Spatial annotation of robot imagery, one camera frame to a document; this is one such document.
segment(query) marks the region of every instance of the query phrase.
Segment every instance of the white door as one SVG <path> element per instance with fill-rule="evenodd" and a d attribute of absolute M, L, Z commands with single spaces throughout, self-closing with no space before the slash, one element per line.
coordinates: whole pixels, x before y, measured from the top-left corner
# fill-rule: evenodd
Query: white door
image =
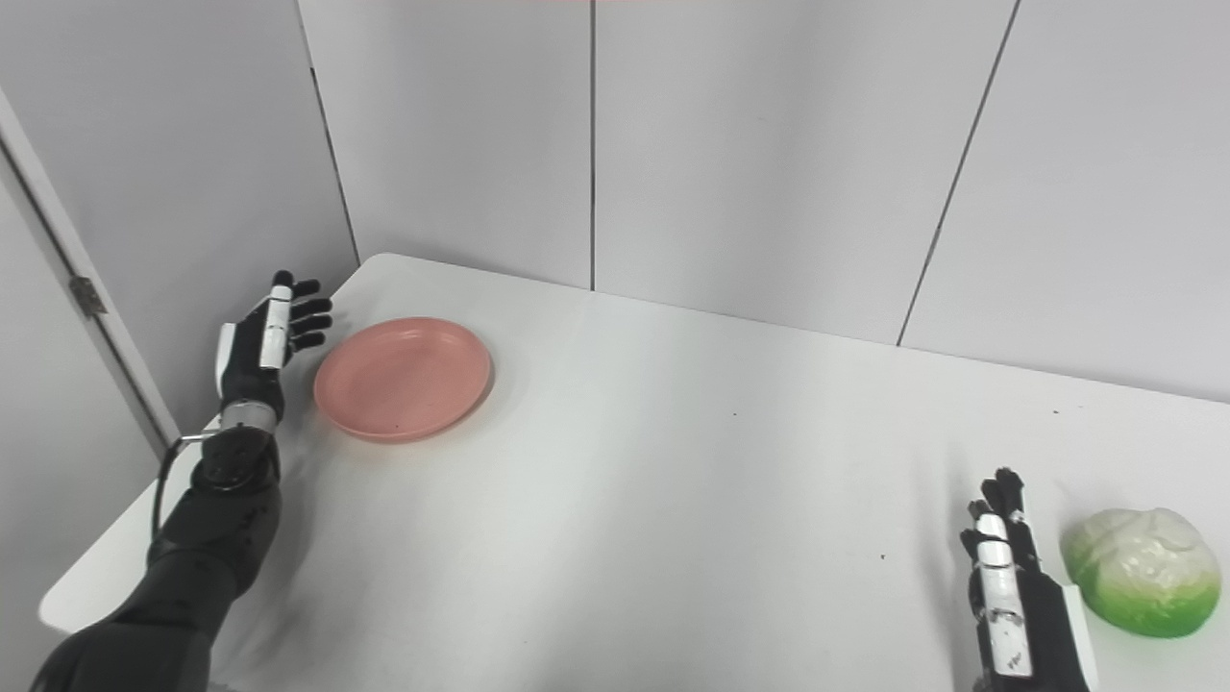
<path fill-rule="evenodd" d="M 60 639 L 43 594 L 156 472 L 68 278 L 0 147 L 0 692 Z"/>

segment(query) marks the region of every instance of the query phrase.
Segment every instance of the white table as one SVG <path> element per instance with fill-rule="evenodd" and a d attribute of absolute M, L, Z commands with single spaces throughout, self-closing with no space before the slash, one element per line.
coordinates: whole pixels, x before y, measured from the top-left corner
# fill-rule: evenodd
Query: white table
<path fill-rule="evenodd" d="M 957 533 L 998 466 L 1060 580 L 1059 530 L 1109 506 L 1172 508 L 1230 559 L 1226 406 L 392 254 L 336 302 L 333 343 L 469 326 L 494 387 L 379 446 L 316 418 L 320 356 L 296 359 L 283 525 L 215 648 L 240 692 L 967 691 Z M 48 624 L 128 594 L 149 501 L 50 590 Z M 1090 627 L 1106 691 L 1225 690 L 1224 607 L 1177 642 Z"/>

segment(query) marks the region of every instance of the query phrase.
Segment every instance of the white wall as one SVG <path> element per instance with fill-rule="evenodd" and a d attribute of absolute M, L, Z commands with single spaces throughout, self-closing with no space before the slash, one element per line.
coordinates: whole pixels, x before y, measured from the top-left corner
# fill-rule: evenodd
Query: white wall
<path fill-rule="evenodd" d="M 0 88 L 183 429 L 277 268 L 355 268 L 294 0 L 0 0 Z"/>
<path fill-rule="evenodd" d="M 28 690 L 60 639 L 39 600 L 156 471 L 36 234 L 0 155 L 0 692 Z"/>
<path fill-rule="evenodd" d="M 1228 26 L 1025 2 L 904 343 L 1230 401 Z"/>
<path fill-rule="evenodd" d="M 359 253 L 589 285 L 589 4 L 303 0 Z"/>
<path fill-rule="evenodd" d="M 1011 7 L 599 2 L 598 289 L 895 342 Z"/>

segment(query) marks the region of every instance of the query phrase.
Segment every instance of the white partition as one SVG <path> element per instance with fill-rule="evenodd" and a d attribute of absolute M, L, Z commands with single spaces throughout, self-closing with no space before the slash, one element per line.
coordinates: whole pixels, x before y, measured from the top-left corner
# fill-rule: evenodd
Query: white partition
<path fill-rule="evenodd" d="M 1011 7 L 599 2 L 598 289 L 894 342 Z"/>
<path fill-rule="evenodd" d="M 904 343 L 1230 401 L 1228 26 L 1023 4 Z"/>
<path fill-rule="evenodd" d="M 589 4 L 303 0 L 359 253 L 589 285 Z"/>
<path fill-rule="evenodd" d="M 46 170 L 41 202 L 66 210 L 180 428 L 199 429 L 218 324 L 278 268 L 335 288 L 357 265 L 294 0 L 10 0 L 0 17 L 17 162 Z"/>

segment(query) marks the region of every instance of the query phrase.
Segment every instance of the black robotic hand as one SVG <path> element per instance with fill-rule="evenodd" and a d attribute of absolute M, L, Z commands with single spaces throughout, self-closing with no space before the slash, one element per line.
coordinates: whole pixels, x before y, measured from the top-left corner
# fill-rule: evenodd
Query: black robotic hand
<path fill-rule="evenodd" d="M 256 581 L 278 529 L 279 371 L 295 352 L 325 342 L 332 304 L 308 297 L 317 290 L 316 280 L 295 283 L 290 272 L 278 272 L 268 297 L 224 326 L 221 425 L 192 436 L 204 440 L 200 462 L 161 524 L 167 472 L 189 439 L 164 456 L 145 576 L 114 612 L 52 651 L 32 692 L 205 691 L 214 639 L 231 604 Z"/>
<path fill-rule="evenodd" d="M 273 289 L 237 323 L 223 324 L 218 342 L 218 396 L 221 411 L 237 402 L 260 402 L 282 419 L 285 402 L 278 375 L 290 358 L 325 342 L 333 323 L 328 297 L 316 279 L 295 281 L 288 270 L 273 277 Z"/>
<path fill-rule="evenodd" d="M 969 504 L 961 542 L 974 563 L 969 605 L 978 621 L 983 676 L 975 692 L 1095 692 L 1084 605 L 1075 588 L 1042 572 L 1025 520 L 1021 477 L 999 470 Z"/>

